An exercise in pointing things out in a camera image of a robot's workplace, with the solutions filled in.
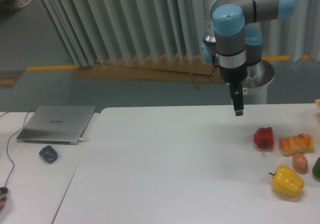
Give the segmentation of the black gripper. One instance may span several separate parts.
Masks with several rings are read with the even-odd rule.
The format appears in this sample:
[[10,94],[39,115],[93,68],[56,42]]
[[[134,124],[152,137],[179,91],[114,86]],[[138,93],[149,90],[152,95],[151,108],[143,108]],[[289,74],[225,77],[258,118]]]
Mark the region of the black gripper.
[[244,102],[243,95],[245,94],[245,88],[242,83],[232,84],[228,83],[229,92],[233,101],[233,107],[236,116],[243,116]]

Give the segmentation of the person's hand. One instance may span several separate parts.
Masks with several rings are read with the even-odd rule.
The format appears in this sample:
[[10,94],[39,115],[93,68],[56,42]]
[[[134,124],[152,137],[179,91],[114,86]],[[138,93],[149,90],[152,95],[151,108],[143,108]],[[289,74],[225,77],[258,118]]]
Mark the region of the person's hand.
[[7,196],[7,192],[1,192],[0,193],[0,209],[2,209],[4,207],[4,205],[5,205],[6,196]]

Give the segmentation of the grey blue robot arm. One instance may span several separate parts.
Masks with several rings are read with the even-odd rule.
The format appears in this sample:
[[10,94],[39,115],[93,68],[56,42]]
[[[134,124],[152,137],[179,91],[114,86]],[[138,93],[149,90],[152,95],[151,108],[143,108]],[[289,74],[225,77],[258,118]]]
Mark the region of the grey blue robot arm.
[[262,34],[250,24],[289,18],[295,8],[296,0],[213,0],[209,16],[215,42],[204,40],[202,49],[207,60],[219,64],[236,116],[243,115],[248,67],[261,61]]

